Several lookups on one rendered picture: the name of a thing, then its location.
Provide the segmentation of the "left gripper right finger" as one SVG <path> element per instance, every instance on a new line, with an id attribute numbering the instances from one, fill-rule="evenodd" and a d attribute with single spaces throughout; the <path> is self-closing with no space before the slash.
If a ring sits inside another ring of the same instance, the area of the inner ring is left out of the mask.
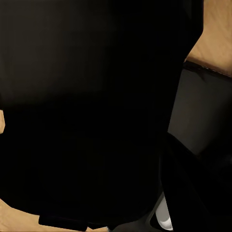
<path id="1" fill-rule="evenodd" d="M 173 232 L 232 232 L 232 188 L 170 133 L 160 179 Z"/>

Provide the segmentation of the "digital camera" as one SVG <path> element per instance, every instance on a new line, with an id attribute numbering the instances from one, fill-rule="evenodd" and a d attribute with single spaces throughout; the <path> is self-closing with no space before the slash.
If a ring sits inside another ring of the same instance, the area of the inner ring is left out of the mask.
<path id="1" fill-rule="evenodd" d="M 85 232 L 154 209 L 203 0 L 0 0 L 0 199 Z"/>

